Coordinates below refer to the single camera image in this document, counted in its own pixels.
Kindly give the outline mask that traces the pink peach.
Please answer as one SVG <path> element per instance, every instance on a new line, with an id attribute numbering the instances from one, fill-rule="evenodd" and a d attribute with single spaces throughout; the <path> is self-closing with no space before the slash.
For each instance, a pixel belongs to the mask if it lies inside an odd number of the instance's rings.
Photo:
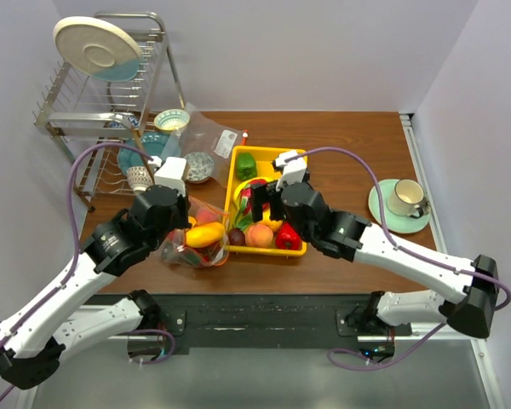
<path id="1" fill-rule="evenodd" d="M 212 222 L 219 222 L 221 220 L 221 215 L 214 210 L 201 207 L 197 210 L 195 219 L 197 221 L 197 225 L 202 226 Z"/>

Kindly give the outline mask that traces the yellow lemon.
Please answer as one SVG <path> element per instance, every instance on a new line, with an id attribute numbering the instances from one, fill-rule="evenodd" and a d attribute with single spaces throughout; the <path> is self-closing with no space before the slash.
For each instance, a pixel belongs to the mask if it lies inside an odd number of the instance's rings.
<path id="1" fill-rule="evenodd" d="M 204 248 L 220 241 L 225 228 L 219 222 L 211 222 L 191 228 L 185 233 L 185 244 L 192 248 Z"/>

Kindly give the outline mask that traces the yellow plastic tray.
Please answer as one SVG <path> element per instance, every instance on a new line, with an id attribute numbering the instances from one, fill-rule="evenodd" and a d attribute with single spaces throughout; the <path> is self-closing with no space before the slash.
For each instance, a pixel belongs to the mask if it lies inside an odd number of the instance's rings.
<path id="1" fill-rule="evenodd" d="M 234 216 L 236 215 L 236 205 L 234 204 L 233 194 L 237 190 L 237 187 L 242 182 L 235 175 L 235 166 L 238 155 L 240 153 L 250 153 L 256 162 L 256 168 L 259 177 L 267 177 L 271 180 L 278 180 L 280 173 L 276 172 L 273 168 L 272 161 L 276 159 L 280 154 L 291 151 L 291 148 L 283 147 L 255 147 L 239 145 L 236 146 L 231 153 L 231 163 L 229 170 L 229 177 L 227 181 L 227 192 L 224 202 L 224 210 L 229 214 L 229 217 L 225 221 L 227 231 L 233 227 Z M 307 252 L 307 243 L 301 242 L 298 250 L 283 250 L 278 249 L 274 245 L 271 248 L 258 248 L 249 246 L 234 246 L 229 245 L 228 250 L 232 253 L 238 254 L 250 254 L 258 256 L 281 256 L 281 257 L 301 257 Z"/>

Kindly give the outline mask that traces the green bell pepper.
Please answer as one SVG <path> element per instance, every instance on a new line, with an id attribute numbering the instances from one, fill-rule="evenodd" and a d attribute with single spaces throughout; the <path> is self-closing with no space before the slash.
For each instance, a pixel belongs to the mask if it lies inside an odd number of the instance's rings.
<path id="1" fill-rule="evenodd" d="M 236 157 L 235 175 L 240 181 L 257 177 L 257 165 L 250 153 L 239 153 Z"/>

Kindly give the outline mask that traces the orange zip top bag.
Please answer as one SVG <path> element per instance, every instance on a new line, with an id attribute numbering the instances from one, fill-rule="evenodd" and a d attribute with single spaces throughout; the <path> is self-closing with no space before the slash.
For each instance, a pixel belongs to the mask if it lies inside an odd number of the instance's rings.
<path id="1" fill-rule="evenodd" d="M 203 200 L 191 197 L 189 228 L 178 229 L 165 239 L 161 261 L 169 265 L 210 268 L 228 259 L 229 238 L 226 224 L 229 214 Z"/>

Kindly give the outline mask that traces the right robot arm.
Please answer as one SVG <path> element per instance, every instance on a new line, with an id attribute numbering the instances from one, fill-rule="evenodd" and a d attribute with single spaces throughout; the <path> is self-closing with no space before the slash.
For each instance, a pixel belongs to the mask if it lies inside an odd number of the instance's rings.
<path id="1" fill-rule="evenodd" d="M 263 205 L 273 220 L 284 219 L 301 240 L 325 256 L 378 266 L 425 286 L 425 291 L 372 294 L 355 322 L 374 335 L 412 321 L 445 323 L 463 335 L 485 339 L 497 310 L 497 262 L 450 256 L 397 238 L 369 220 L 332 210 L 320 192 L 305 182 L 277 182 L 251 189 L 252 216 Z"/>

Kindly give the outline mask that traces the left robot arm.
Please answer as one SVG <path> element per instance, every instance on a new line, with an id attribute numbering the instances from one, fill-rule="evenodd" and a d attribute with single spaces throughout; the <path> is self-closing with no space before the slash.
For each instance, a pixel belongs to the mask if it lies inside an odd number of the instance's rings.
<path id="1" fill-rule="evenodd" d="M 21 311 L 0 322 L 0 377 L 31 389 L 85 349 L 123 333 L 158 329 L 161 308 L 143 290 L 112 306 L 72 319 L 96 292 L 145 261 L 169 233 L 188 227 L 189 199 L 154 185 L 132 206 L 99 225 L 72 260 Z"/>

